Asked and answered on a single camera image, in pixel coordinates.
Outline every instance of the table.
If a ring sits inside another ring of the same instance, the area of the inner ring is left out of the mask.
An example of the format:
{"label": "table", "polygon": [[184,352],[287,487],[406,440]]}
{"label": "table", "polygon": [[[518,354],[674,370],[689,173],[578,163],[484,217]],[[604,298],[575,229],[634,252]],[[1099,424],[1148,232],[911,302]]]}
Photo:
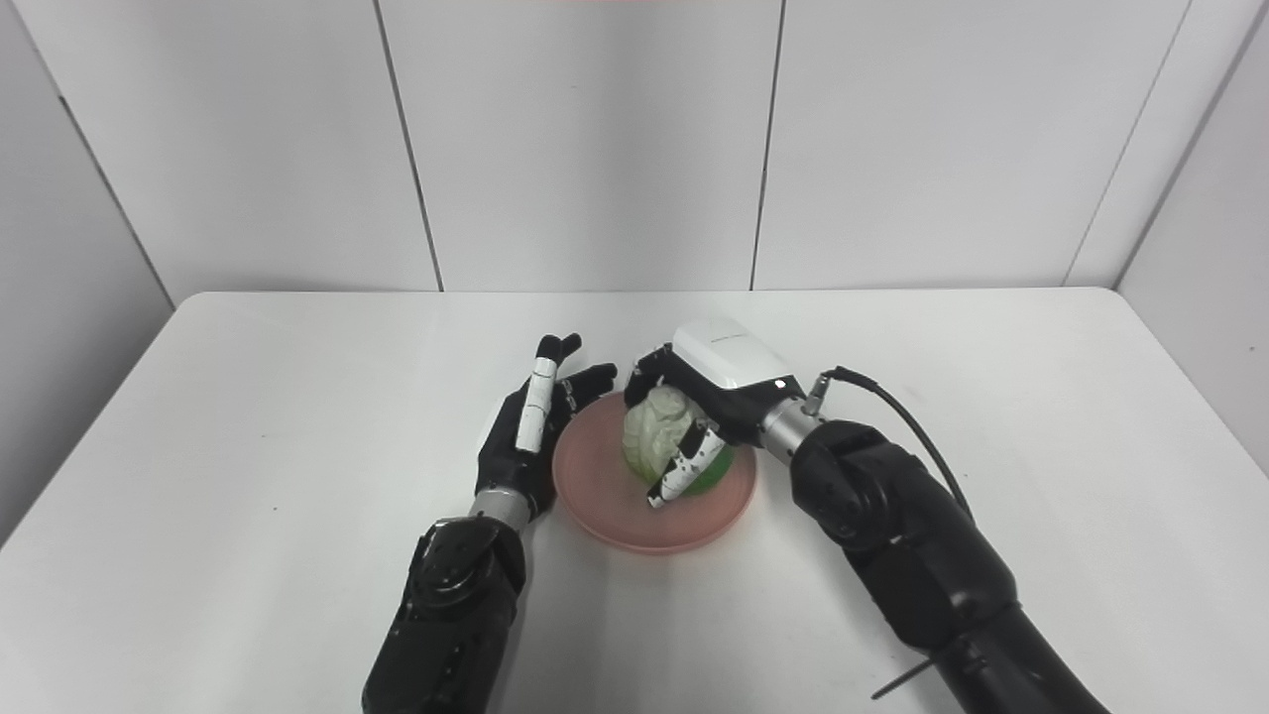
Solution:
{"label": "table", "polygon": [[[1036,624],[1117,713],[1269,706],[1269,481],[1150,331],[1090,288],[204,293],[187,299],[0,550],[0,711],[348,713],[418,536],[538,336],[571,365],[730,315],[803,382],[844,364],[940,445]],[[919,445],[839,387],[826,412]],[[718,542],[618,553],[562,511],[503,711],[956,711],[763,455]]]}

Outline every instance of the robotic arm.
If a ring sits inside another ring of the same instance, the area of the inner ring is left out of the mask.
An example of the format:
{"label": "robotic arm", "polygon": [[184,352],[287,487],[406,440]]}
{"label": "robotic arm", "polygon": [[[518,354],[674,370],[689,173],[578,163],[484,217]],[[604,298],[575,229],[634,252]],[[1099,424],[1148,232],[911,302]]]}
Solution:
{"label": "robotic arm", "polygon": [[[897,408],[953,493],[877,430],[820,416],[834,379]],[[731,320],[684,325],[645,356],[627,406],[662,380],[700,406],[708,431],[766,449],[788,467],[793,501],[841,548],[898,639],[928,657],[874,698],[933,665],[971,714],[1107,714],[1023,614],[1013,573],[973,525],[938,450],[876,383],[838,368],[807,396],[778,356]],[[685,459],[671,462],[650,503],[664,505],[694,476]]]}
{"label": "robotic arm", "polygon": [[617,378],[613,365],[596,365],[557,383],[580,346],[576,334],[542,337],[533,374],[503,402],[480,451],[471,512],[419,540],[362,692],[365,714],[485,711],[524,588],[520,531],[555,503],[556,441]]}

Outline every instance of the pink plate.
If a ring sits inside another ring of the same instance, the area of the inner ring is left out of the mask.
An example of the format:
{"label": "pink plate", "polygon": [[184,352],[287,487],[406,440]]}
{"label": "pink plate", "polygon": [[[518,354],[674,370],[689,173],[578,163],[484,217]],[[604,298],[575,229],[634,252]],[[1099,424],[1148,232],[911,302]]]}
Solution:
{"label": "pink plate", "polygon": [[622,459],[626,405],[609,394],[582,410],[560,435],[553,471],[556,491],[577,524],[599,540],[646,555],[699,548],[740,519],[754,496],[754,450],[736,450],[718,486],[680,497],[664,509],[647,505],[647,486]]}

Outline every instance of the wall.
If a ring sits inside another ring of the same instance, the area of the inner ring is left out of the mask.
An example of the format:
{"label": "wall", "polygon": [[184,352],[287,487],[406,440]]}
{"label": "wall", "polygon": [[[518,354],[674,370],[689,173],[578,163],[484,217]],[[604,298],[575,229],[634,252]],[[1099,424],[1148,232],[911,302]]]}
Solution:
{"label": "wall", "polygon": [[1269,30],[1261,22],[1121,288],[1269,473],[1266,197]]}
{"label": "wall", "polygon": [[161,279],[434,289],[371,0],[16,0]]}
{"label": "wall", "polygon": [[0,543],[169,313],[0,0]]}
{"label": "wall", "polygon": [[176,299],[1110,284],[1258,6],[16,3]]}

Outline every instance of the cabbage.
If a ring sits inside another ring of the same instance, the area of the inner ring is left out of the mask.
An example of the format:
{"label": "cabbage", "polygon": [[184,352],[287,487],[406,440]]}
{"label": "cabbage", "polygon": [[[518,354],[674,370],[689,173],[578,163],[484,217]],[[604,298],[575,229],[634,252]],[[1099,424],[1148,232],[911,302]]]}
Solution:
{"label": "cabbage", "polygon": [[[695,420],[704,416],[685,394],[673,387],[656,387],[647,399],[626,413],[622,455],[626,465],[648,486],[655,484],[679,450],[679,441]],[[695,496],[713,488],[731,467],[733,453],[725,446],[713,463],[684,493]]]}

